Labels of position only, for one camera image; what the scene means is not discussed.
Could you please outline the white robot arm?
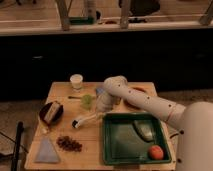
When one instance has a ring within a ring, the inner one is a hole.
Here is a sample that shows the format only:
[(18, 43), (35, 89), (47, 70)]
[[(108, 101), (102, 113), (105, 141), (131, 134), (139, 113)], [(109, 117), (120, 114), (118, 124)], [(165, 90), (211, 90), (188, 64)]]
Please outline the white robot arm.
[(101, 112), (113, 109), (118, 98), (143, 109), (176, 129), (180, 135), (176, 171), (213, 171), (213, 103), (195, 102), (188, 106), (131, 88), (124, 76), (104, 80), (98, 96)]

